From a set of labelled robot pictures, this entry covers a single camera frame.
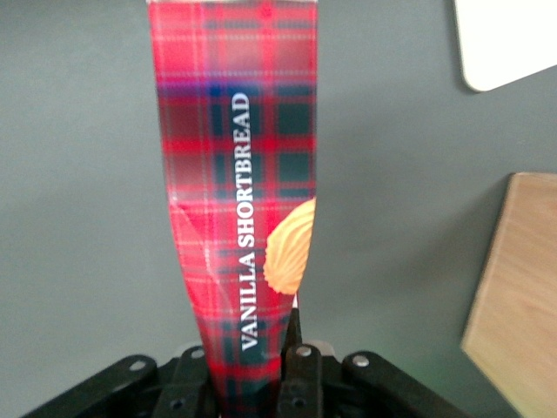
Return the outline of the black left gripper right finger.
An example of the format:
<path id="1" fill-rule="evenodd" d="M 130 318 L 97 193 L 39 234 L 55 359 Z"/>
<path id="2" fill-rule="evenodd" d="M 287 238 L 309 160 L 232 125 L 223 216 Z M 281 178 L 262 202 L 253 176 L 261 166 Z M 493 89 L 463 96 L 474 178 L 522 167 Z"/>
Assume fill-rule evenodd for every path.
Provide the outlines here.
<path id="1" fill-rule="evenodd" d="M 322 357 L 320 351 L 302 341 L 299 309 L 294 307 L 282 351 L 282 381 L 277 417 L 324 416 Z"/>

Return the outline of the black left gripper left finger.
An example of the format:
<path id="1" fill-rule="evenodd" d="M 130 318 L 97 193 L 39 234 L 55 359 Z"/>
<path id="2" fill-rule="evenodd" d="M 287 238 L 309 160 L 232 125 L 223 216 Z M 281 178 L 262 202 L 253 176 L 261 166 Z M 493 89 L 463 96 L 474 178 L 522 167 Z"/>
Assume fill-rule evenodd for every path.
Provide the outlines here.
<path id="1" fill-rule="evenodd" d="M 214 416 L 214 395 L 201 346 L 190 347 L 182 353 L 170 382 L 162 387 L 152 416 Z"/>

